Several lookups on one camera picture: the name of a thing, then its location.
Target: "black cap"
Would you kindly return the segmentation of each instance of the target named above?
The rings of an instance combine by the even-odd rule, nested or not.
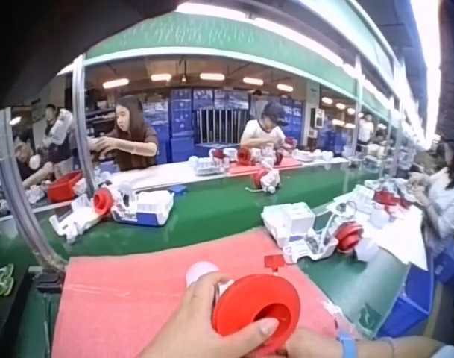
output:
[[[263,109],[262,116],[268,117],[275,125],[287,125],[287,123],[285,122],[285,109],[278,102],[268,102],[268,104]]]

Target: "blue wristband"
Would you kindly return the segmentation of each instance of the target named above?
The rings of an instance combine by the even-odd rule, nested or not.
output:
[[[356,341],[346,333],[340,333],[338,341],[343,346],[343,358],[357,358]]]

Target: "pink mat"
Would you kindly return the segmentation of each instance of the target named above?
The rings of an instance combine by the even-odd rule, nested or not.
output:
[[[278,166],[275,166],[275,168],[282,170],[282,169],[297,168],[299,166],[301,166],[301,162],[298,162],[297,160],[294,160],[292,158],[284,157],[283,160],[281,161],[281,164],[279,164]],[[241,166],[238,163],[233,163],[230,166],[230,169],[228,170],[228,172],[231,175],[246,175],[246,174],[254,173],[260,168],[261,168],[261,166],[259,164],[256,164],[255,166]]]
[[[191,264],[207,260],[233,279],[268,272],[279,250],[261,229],[186,248],[69,261],[54,332],[54,358],[134,357],[162,327],[186,289]],[[335,334],[331,303],[296,266],[282,268],[301,297],[300,325]],[[353,328],[336,316],[343,329]]]

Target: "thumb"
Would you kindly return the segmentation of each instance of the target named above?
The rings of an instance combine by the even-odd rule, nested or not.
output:
[[[278,328],[278,320],[264,318],[225,338],[229,357],[242,357],[262,345]]]

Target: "worker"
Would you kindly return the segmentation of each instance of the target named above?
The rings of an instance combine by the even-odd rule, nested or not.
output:
[[[18,164],[19,175],[25,189],[33,185],[39,185],[42,181],[50,179],[54,174],[54,165],[47,156],[36,158],[33,147],[31,146],[30,135],[27,131],[16,134],[13,137],[16,162]]]
[[[423,208],[422,231],[435,257],[454,240],[454,131],[444,140],[446,167],[433,175],[412,173],[409,183]]]
[[[54,176],[60,178],[72,172],[72,153],[69,146],[69,134],[74,124],[72,114],[53,104],[45,108],[46,128],[42,139],[42,149],[49,152],[54,165]]]
[[[279,322],[264,318],[222,337],[212,328],[212,302],[216,286],[228,279],[219,272],[205,274],[193,283],[180,306],[139,358],[223,357],[240,358],[260,347]],[[350,352],[345,351],[348,344]],[[348,343],[299,328],[284,348],[270,357],[290,358],[454,358],[454,347],[426,337]]]
[[[144,122],[142,103],[133,95],[119,99],[114,130],[89,143],[89,147],[100,153],[100,157],[114,151],[114,161],[122,172],[157,164],[157,134]]]
[[[251,119],[245,125],[241,147],[247,148],[264,148],[265,146],[282,146],[285,149],[291,149],[291,146],[285,143],[285,134],[280,126],[285,125],[285,109],[277,102],[268,102],[262,112],[261,117]]]
[[[251,119],[259,119],[265,109],[268,101],[263,98],[263,93],[260,89],[255,89],[251,98],[250,116]]]
[[[368,113],[359,121],[358,144],[356,146],[357,151],[362,152],[362,149],[369,144],[373,133],[373,117]]]

